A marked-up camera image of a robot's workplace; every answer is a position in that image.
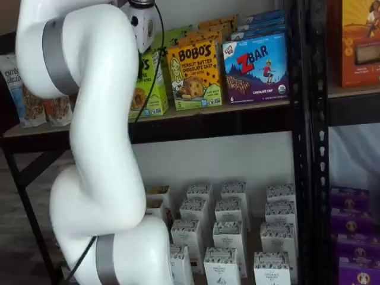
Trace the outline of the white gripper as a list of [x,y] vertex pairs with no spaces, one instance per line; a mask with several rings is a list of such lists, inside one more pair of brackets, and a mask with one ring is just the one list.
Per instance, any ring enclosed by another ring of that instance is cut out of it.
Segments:
[[154,0],[130,0],[127,16],[132,25],[139,53],[144,53],[153,42],[154,27]]

